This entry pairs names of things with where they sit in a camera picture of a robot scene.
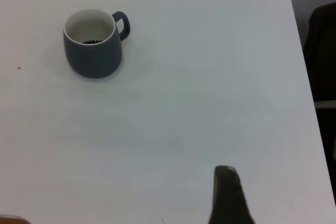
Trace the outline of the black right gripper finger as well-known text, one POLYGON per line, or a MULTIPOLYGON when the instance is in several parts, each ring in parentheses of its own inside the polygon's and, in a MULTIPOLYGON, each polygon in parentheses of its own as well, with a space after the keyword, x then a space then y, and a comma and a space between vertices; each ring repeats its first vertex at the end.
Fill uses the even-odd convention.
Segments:
POLYGON ((216 166, 209 223, 254 223, 236 170, 216 166))

